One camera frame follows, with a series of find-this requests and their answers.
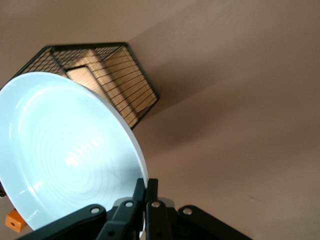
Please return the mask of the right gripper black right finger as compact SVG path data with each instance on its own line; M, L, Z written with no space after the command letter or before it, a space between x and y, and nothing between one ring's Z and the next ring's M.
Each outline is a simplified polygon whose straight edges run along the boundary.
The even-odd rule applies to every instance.
M249 240L250 237L195 205L176 210L158 198L156 178L150 178L145 196L147 240Z

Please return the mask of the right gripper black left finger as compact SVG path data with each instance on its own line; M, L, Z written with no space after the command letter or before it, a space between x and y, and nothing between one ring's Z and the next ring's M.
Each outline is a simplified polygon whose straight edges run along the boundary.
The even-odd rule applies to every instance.
M107 211L102 205L91 204L44 227L20 237L21 240L124 240L139 236L142 220L141 203L145 183L137 179L132 198L124 199Z

